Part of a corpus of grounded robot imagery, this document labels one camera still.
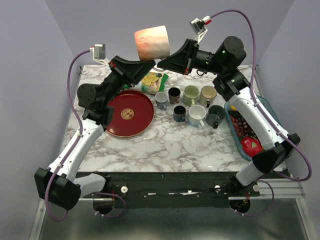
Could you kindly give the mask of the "pink upside-down mug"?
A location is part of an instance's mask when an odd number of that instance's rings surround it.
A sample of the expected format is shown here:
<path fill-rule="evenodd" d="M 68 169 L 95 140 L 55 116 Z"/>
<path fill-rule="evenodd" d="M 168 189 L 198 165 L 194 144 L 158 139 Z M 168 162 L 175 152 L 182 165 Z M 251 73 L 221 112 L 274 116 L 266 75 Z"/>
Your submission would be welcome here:
<path fill-rule="evenodd" d="M 134 33 L 140 61 L 164 59 L 170 56 L 170 43 L 164 25 L 145 28 Z"/>

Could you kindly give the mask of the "light green mug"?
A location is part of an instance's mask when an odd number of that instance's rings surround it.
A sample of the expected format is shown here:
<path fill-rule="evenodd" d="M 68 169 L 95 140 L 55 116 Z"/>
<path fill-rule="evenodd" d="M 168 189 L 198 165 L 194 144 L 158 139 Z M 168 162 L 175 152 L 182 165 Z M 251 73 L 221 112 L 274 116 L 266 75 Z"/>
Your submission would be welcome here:
<path fill-rule="evenodd" d="M 183 90 L 182 101 L 186 106 L 194 106 L 199 99 L 200 91 L 194 85 L 188 85 Z"/>

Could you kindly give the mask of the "brown striped mug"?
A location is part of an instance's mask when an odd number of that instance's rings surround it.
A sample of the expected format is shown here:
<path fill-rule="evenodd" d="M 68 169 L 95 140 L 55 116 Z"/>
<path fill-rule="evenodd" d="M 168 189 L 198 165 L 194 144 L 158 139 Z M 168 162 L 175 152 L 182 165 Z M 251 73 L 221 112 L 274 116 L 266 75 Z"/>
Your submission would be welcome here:
<path fill-rule="evenodd" d="M 177 87 L 171 87 L 168 90 L 168 98 L 172 105 L 180 103 L 180 94 L 181 94 L 181 91 Z"/>

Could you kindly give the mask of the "grey blue mug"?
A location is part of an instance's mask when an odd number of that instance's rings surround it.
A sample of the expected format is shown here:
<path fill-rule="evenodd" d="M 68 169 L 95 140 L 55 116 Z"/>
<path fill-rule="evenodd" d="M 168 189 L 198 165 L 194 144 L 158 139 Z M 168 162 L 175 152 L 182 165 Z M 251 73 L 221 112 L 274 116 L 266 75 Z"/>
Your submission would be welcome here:
<path fill-rule="evenodd" d="M 167 105 L 168 105 L 168 94 L 161 91 L 161 92 L 158 92 L 156 95 L 155 95 L 155 102 L 156 102 L 156 105 L 157 105 L 157 108 L 160 109 L 160 110 L 163 110 L 163 111 L 166 111 L 167 110 Z"/>

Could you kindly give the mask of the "cream mug with black rim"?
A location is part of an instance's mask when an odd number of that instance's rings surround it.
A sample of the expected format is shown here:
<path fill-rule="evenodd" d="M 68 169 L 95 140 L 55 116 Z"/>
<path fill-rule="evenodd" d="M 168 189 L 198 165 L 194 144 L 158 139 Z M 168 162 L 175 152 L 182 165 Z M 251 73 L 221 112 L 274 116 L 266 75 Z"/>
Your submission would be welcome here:
<path fill-rule="evenodd" d="M 202 89 L 200 91 L 199 103 L 202 106 L 209 108 L 210 105 L 214 102 L 217 94 L 218 93 L 213 86 L 206 85 L 206 86 L 202 87 Z"/>

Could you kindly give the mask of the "dark blue mug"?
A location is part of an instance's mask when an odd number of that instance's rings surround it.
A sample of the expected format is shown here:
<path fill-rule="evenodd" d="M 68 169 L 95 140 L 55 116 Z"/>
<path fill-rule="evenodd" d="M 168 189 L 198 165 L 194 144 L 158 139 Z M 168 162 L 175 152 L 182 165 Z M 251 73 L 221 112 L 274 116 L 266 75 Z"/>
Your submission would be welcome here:
<path fill-rule="evenodd" d="M 182 105 L 177 105 L 173 109 L 173 119 L 176 122 L 185 122 L 186 121 L 186 108 Z"/>

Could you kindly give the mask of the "light blue white mug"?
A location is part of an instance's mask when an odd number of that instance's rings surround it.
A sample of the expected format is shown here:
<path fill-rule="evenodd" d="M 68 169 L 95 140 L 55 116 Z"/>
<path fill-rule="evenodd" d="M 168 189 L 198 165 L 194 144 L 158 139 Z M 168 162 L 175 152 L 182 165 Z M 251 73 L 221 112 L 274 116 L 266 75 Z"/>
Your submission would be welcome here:
<path fill-rule="evenodd" d="M 193 105 L 189 108 L 187 121 L 197 128 L 205 128 L 204 120 L 206 118 L 206 109 L 201 105 Z"/>

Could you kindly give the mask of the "dark grey mug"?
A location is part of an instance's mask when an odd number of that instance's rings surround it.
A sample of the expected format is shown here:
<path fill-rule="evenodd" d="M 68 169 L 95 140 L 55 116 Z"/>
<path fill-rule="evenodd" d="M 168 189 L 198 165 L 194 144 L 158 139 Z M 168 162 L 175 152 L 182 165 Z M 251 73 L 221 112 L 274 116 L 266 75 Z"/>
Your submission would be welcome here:
<path fill-rule="evenodd" d="M 207 112 L 206 122 L 213 129 L 217 129 L 226 117 L 224 108 L 220 105 L 212 105 Z"/>

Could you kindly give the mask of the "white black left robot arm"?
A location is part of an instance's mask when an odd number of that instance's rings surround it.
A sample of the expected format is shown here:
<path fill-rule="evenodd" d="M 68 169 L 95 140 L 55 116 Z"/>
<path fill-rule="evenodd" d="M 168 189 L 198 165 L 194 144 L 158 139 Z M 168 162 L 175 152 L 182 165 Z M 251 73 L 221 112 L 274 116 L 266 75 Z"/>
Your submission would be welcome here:
<path fill-rule="evenodd" d="M 96 193 L 104 198 L 110 194 L 109 178 L 91 173 L 77 178 L 79 167 L 96 140 L 112 121 L 114 108 L 108 103 L 124 90 L 137 85 L 155 66 L 154 60 L 130 61 L 115 56 L 109 63 L 110 74 L 100 84 L 84 83 L 78 87 L 78 105 L 84 108 L 78 117 L 79 128 L 48 168 L 39 168 L 35 182 L 45 205 L 55 204 L 67 211 L 86 195 Z"/>

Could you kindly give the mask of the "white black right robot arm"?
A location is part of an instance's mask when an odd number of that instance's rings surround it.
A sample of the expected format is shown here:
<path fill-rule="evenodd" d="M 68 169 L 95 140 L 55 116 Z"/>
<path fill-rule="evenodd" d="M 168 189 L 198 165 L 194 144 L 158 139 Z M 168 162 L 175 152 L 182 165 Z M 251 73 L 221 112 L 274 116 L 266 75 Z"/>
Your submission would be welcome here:
<path fill-rule="evenodd" d="M 182 47 L 170 54 L 169 41 L 160 42 L 160 50 L 155 57 L 159 59 L 158 67 L 175 73 L 188 75 L 192 69 L 216 75 L 213 85 L 223 99 L 233 105 L 256 133 L 263 151 L 232 177 L 230 191 L 241 196 L 248 190 L 248 185 L 268 174 L 286 160 L 293 147 L 285 138 L 298 144 L 300 137 L 289 134 L 271 116 L 250 91 L 250 83 L 238 70 L 246 57 L 243 42 L 236 36 L 228 36 L 215 53 L 202 51 L 194 39 L 187 39 Z"/>

